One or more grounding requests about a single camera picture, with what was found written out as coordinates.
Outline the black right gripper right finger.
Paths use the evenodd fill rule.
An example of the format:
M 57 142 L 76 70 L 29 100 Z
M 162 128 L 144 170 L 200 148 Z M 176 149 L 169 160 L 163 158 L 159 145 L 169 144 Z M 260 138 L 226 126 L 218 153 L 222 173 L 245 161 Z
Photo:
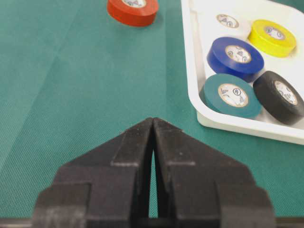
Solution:
M 267 192 L 241 162 L 154 118 L 158 214 L 177 228 L 274 228 Z

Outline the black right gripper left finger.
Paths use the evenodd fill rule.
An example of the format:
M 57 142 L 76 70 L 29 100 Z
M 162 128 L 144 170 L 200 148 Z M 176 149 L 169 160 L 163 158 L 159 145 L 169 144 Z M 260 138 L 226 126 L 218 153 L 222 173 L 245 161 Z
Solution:
M 149 215 L 152 119 L 62 165 L 32 215 L 35 228 L 131 228 Z

